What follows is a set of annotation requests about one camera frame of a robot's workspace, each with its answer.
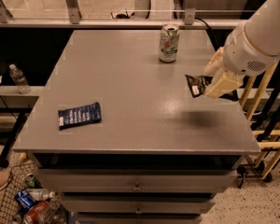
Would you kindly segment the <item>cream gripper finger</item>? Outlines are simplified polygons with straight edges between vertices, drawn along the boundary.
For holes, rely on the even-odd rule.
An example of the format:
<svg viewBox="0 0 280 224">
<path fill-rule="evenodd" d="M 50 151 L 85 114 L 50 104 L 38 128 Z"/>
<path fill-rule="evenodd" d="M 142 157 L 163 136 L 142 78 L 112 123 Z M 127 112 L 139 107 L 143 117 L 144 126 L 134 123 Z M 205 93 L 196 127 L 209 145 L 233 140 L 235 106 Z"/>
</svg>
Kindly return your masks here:
<svg viewBox="0 0 280 224">
<path fill-rule="evenodd" d="M 236 90 L 241 87 L 244 83 L 242 82 L 220 82 L 218 80 L 218 71 L 213 76 L 211 83 L 206 87 L 204 95 L 210 98 L 219 98 L 225 93 Z"/>
<path fill-rule="evenodd" d="M 223 51 L 224 49 L 218 49 L 213 55 L 210 62 L 203 70 L 205 76 L 212 77 L 217 70 L 223 66 Z"/>
</svg>

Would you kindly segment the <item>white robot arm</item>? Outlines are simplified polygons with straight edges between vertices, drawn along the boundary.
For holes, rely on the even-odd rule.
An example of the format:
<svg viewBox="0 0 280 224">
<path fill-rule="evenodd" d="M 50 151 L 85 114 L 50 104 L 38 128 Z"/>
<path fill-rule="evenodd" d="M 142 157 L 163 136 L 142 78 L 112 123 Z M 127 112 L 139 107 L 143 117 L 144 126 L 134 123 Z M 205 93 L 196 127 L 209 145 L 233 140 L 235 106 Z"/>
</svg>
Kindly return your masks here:
<svg viewBox="0 0 280 224">
<path fill-rule="evenodd" d="M 227 37 L 204 74 L 212 78 L 204 95 L 218 98 L 236 90 L 280 61 L 280 0 L 267 0 Z"/>
</svg>

